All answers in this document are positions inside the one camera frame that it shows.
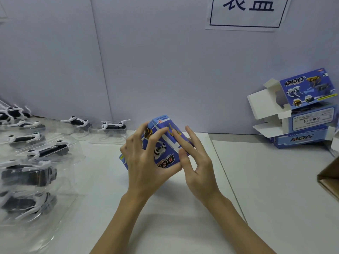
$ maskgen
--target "person's right hand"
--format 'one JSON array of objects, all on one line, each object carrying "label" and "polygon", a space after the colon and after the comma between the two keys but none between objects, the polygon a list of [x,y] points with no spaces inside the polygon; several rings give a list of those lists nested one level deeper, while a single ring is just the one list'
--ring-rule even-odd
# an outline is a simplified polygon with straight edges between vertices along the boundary
[{"label": "person's right hand", "polygon": [[[194,196],[207,207],[212,200],[222,196],[222,194],[220,193],[215,180],[212,161],[207,155],[205,148],[191,128],[186,126],[185,129],[196,149],[173,130],[173,136],[182,147],[179,149],[180,163],[184,168],[186,183],[189,189]],[[192,164],[189,161],[186,152],[189,153],[197,163],[195,171],[192,168]]]}]

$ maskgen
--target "brown cardboard box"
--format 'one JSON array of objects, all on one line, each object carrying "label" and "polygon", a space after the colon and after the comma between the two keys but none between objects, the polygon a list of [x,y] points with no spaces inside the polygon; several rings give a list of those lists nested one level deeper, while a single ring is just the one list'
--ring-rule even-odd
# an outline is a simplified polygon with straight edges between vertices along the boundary
[{"label": "brown cardboard box", "polygon": [[339,201],[339,157],[320,172],[317,181]]}]

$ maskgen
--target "person's left hand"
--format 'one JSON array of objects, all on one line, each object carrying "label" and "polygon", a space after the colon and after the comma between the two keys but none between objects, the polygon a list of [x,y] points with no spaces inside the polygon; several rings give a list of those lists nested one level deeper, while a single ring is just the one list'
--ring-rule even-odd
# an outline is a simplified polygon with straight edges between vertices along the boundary
[{"label": "person's left hand", "polygon": [[148,122],[142,124],[137,131],[127,138],[120,148],[128,165],[129,187],[127,194],[147,201],[155,191],[171,176],[178,173],[182,166],[179,163],[169,168],[160,168],[154,162],[154,149],[160,137],[168,127],[156,131],[150,136],[146,150],[142,149],[141,136]]}]

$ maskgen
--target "hand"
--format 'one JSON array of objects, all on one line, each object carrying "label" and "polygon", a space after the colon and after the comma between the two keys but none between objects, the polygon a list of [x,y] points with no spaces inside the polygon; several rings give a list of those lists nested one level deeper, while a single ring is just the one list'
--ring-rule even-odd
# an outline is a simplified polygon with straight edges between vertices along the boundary
[{"label": "hand", "polygon": [[[173,130],[173,136],[183,148],[179,149],[180,163],[184,168],[186,183],[189,189],[194,196],[207,207],[210,201],[215,199],[215,197],[222,196],[222,194],[220,193],[215,180],[212,161],[207,155],[205,148],[191,128],[186,126],[185,129],[196,149]],[[192,168],[192,164],[189,161],[186,152],[188,152],[197,163],[195,171]]]},{"label": "hand", "polygon": [[155,191],[171,176],[178,173],[182,166],[179,163],[163,169],[154,162],[154,149],[160,137],[167,132],[168,127],[155,132],[148,140],[146,150],[142,149],[141,136],[148,122],[142,124],[137,131],[127,138],[120,148],[128,165],[129,187],[127,195],[147,201]]}]

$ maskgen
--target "forearm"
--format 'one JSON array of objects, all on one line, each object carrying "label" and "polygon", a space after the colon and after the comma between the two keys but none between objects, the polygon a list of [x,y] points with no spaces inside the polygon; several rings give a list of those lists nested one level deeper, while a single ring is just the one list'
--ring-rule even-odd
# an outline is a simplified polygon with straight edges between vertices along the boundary
[{"label": "forearm", "polygon": [[90,254],[122,254],[125,252],[137,218],[147,200],[126,193],[105,232]]},{"label": "forearm", "polygon": [[231,201],[220,195],[206,208],[238,254],[276,254],[241,218]]}]

